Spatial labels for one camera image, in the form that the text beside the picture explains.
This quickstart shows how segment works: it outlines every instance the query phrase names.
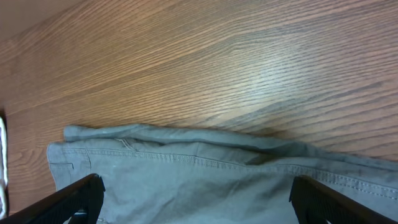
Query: blue-gray fabric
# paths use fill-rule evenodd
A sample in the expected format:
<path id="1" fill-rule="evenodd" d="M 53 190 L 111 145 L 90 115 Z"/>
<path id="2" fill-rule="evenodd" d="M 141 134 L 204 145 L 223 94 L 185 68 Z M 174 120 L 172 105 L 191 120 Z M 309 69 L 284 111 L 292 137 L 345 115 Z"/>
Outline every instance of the blue-gray fabric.
<path id="1" fill-rule="evenodd" d="M 133 124 L 67 126 L 50 144 L 57 190 L 90 174 L 106 192 L 98 223 L 298 223 L 289 193 L 308 175 L 398 220 L 398 163 L 302 142 Z"/>

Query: wooden floor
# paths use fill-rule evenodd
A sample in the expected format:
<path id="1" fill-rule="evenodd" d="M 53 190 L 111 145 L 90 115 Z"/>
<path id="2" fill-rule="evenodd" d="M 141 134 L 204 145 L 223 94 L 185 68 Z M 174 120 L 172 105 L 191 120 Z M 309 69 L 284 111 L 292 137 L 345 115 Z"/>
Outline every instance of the wooden floor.
<path id="1" fill-rule="evenodd" d="M 0 43 L 16 212 L 67 124 L 298 139 L 398 160 L 398 1 L 83 1 Z"/>

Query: wood grain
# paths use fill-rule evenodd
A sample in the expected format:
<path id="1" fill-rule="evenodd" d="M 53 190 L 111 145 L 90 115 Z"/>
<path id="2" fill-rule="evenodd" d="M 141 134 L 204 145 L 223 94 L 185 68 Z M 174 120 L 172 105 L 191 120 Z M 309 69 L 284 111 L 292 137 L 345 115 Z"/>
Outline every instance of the wood grain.
<path id="1" fill-rule="evenodd" d="M 211 128 L 398 160 L 398 2 L 84 1 L 0 43 L 9 197 L 67 124 Z"/>

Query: denim fabric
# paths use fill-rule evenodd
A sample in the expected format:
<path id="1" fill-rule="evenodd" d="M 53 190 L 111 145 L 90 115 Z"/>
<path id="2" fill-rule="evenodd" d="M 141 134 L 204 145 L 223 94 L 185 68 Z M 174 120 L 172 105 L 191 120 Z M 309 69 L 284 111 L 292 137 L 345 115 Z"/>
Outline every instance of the denim fabric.
<path id="1" fill-rule="evenodd" d="M 47 150 L 57 190 L 90 174 L 98 223 L 298 223 L 289 193 L 309 175 L 398 220 L 398 164 L 224 131 L 133 124 L 65 128 Z"/>

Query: seam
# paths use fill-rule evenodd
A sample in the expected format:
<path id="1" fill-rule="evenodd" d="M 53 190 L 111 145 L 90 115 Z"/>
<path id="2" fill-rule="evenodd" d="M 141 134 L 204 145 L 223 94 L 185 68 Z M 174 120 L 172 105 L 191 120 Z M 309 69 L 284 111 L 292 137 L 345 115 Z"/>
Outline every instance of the seam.
<path id="1" fill-rule="evenodd" d="M 68 149 L 64 149 L 63 153 L 65 153 L 65 154 L 83 154 L 83 155 L 87 156 L 89 149 L 90 148 L 84 148 L 84 149 L 68 148 Z M 388 192 L 392 192 L 395 194 L 398 193 L 398 191 L 387 189 L 384 187 L 375 186 L 375 185 L 366 184 L 362 180 L 354 179 L 351 177 L 343 177 L 339 174 L 332 174 L 328 171 L 317 170 L 314 168 L 304 167 L 304 166 L 295 165 L 295 164 L 277 164 L 277 165 L 269 166 L 269 167 L 246 167 L 246 166 L 242 166 L 240 164 L 233 164 L 233 163 L 228 163 L 228 162 L 224 162 L 224 161 L 216 161 L 216 160 L 211 160 L 211 159 L 197 157 L 197 156 L 187 156 L 187 155 L 180 155 L 180 154 L 159 154 L 159 153 L 153 153 L 153 152 L 137 152 L 137 151 L 115 151 L 114 149 L 107 149 L 107 150 L 112 150 L 112 151 L 102 151 L 101 149 L 91 149 L 90 154 L 158 159 L 158 160 L 164 161 L 164 162 L 181 161 L 181 162 L 186 162 L 189 164 L 198 164 L 200 166 L 213 167 L 213 168 L 219 168 L 219 169 L 246 170 L 246 171 L 249 171 L 249 170 L 261 171 L 262 170 L 262 171 L 268 171 L 268 172 L 271 171 L 271 172 L 276 172 L 276 173 L 286 173 L 286 174 L 293 174 L 293 175 L 306 174 L 306 175 L 309 175 L 312 178 L 317 179 L 319 181 L 324 181 L 324 182 L 328 182 L 330 184 L 336 184 L 336 185 L 341 185 L 344 187 L 349 187 L 352 189 L 356 189 L 356 190 L 366 192 L 366 193 L 372 194 L 372 195 L 377 195 L 380 197 L 398 200 L 397 197 L 390 197 L 387 195 L 378 194 L 375 192 L 370 192 L 367 190 L 359 189 L 352 185 L 333 182 L 331 180 L 328 180 L 328 178 L 325 176 L 327 175 L 330 177 L 337 177 L 339 179 L 344 179 L 349 182 L 358 183 L 360 185 L 367 186 L 367 187 L 373 187 L 375 189 L 386 190 Z"/>

